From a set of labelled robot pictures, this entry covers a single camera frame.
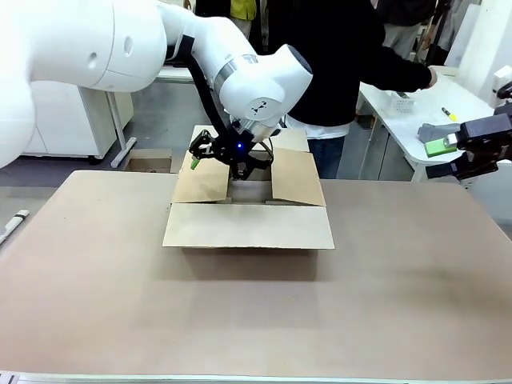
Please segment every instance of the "green block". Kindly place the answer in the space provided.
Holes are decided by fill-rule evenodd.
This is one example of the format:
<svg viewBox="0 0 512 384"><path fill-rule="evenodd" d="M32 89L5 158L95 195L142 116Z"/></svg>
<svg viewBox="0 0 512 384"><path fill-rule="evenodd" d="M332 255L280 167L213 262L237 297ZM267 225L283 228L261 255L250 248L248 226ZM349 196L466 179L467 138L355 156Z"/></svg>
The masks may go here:
<svg viewBox="0 0 512 384"><path fill-rule="evenodd" d="M439 156L440 154L450 154L452 152L455 152L456 150L456 146L446 146L444 138L440 138L432 142L427 142L425 144L426 156L429 158Z"/></svg>

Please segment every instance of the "white table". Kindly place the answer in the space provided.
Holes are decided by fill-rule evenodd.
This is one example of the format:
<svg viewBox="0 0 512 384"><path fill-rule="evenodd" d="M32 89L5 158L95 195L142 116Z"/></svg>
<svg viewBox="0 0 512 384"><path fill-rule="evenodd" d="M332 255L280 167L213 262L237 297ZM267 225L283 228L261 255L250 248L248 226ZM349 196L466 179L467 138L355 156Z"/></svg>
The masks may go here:
<svg viewBox="0 0 512 384"><path fill-rule="evenodd" d="M366 146L361 164L359 178L366 162L366 156L374 139L375 131L381 125L390 132L393 139L402 148L408 159L417 163L412 181L419 182L426 176L426 167L451 162L462 152L444 154L435 158L426 156L425 147L418 140L418 128L423 123L434 125L450 124L452 121L441 111L445 107L457 116L457 122L463 123L491 116L494 110L480 98L454 82L448 77L439 75L438 83L429 90L408 94L415 101L412 114L398 114L389 110L389 95L374 86L361 83L360 92L364 100L374 110L377 121L374 124L370 140Z"/></svg>

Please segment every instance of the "open cardboard box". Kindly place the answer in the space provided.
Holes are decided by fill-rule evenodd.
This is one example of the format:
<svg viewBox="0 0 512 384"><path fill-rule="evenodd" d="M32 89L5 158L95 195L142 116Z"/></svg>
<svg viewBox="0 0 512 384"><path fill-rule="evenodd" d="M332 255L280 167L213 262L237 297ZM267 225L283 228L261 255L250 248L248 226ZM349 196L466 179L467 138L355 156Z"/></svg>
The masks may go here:
<svg viewBox="0 0 512 384"><path fill-rule="evenodd" d="M168 174L172 167L170 150L132 150L123 170L125 172L145 172Z"/></svg>
<svg viewBox="0 0 512 384"><path fill-rule="evenodd" d="M196 126L192 138L211 126ZM230 181L215 159L190 168L187 153L172 198L163 246L190 248L334 248L326 202L306 135L272 138L274 163L249 181Z"/></svg>

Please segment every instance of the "table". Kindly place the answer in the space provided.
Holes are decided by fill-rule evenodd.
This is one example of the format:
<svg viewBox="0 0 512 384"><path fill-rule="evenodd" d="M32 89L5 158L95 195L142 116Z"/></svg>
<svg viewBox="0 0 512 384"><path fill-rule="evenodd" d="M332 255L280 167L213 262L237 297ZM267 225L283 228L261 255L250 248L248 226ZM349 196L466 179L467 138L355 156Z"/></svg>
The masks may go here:
<svg viewBox="0 0 512 384"><path fill-rule="evenodd" d="M415 100L414 112L412 114L394 114L389 112L388 93L378 90L374 86L361 83L360 92L364 100L374 110L377 121L374 124L370 140L366 146L359 178L361 178L366 156L374 139L375 132L381 125L384 125L389 131L406 156L418 164L412 180L413 182L418 182L424 179L427 166L451 162L462 154L461 151L458 151L435 158L428 158L423 143L418 140L418 128L423 123L428 122L434 125L452 123L441 111L443 107L447 108L452 114L455 114L459 123L485 118L492 116L494 113L494 110L484 103L483 100L452 79L441 74L438 76L437 84L431 89L408 94Z"/></svg>
<svg viewBox="0 0 512 384"><path fill-rule="evenodd" d="M70 176L0 258L0 370L512 378L512 244L460 186L322 181L336 250L181 250L176 180Z"/></svg>

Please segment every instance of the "white wall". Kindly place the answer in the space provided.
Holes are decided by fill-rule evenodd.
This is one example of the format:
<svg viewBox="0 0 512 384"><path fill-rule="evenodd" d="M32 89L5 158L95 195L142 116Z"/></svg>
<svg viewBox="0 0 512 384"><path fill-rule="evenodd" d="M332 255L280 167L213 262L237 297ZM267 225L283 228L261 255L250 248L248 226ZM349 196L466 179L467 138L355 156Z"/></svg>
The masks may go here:
<svg viewBox="0 0 512 384"><path fill-rule="evenodd" d="M512 0L483 0L457 82L492 102L494 72L512 65Z"/></svg>

